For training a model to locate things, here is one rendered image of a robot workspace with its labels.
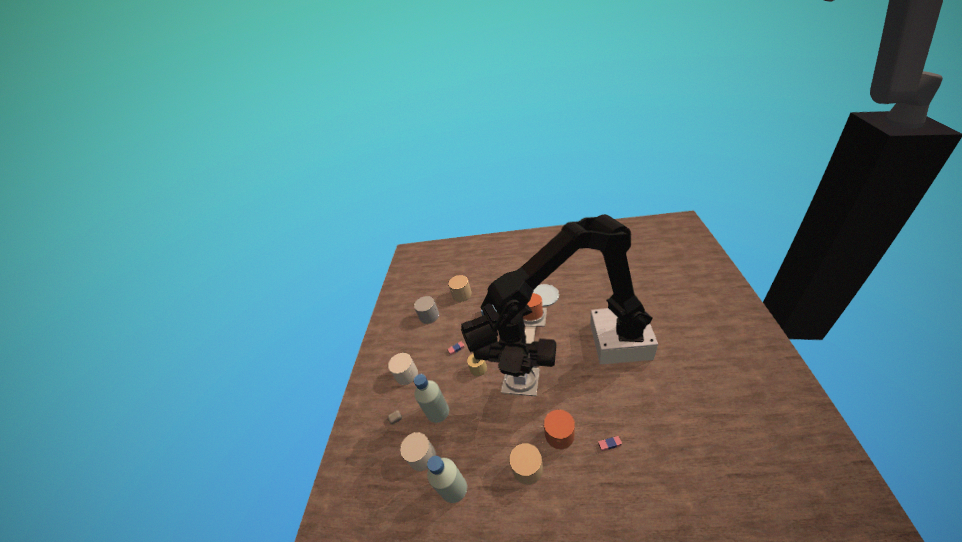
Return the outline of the white round dish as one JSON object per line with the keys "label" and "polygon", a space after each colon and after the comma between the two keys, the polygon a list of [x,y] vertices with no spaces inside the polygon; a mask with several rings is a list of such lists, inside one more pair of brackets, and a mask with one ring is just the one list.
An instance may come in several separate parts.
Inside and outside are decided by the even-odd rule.
{"label": "white round dish", "polygon": [[551,306],[559,299],[559,291],[552,285],[538,285],[533,293],[541,296],[543,307]]}

